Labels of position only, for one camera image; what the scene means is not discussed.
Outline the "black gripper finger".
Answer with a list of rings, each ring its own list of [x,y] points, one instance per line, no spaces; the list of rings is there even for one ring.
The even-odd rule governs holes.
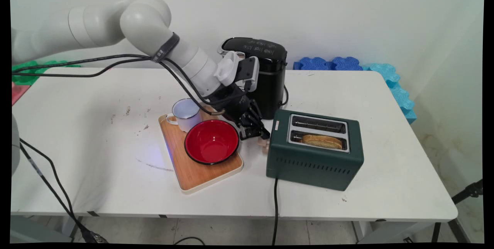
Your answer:
[[[247,126],[248,138],[261,137],[263,140],[270,138],[270,132],[264,127],[262,122],[263,117],[256,100],[249,101],[247,120],[249,121],[249,125]]]
[[[253,137],[261,136],[260,120],[253,115],[243,114],[236,122],[236,126],[240,129],[240,140],[246,140]]]

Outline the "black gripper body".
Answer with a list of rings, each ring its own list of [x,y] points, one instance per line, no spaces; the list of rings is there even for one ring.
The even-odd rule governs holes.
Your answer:
[[[250,99],[236,84],[220,85],[210,94],[210,104],[215,110],[224,109],[223,117],[235,124],[242,124],[247,117],[252,117]]]

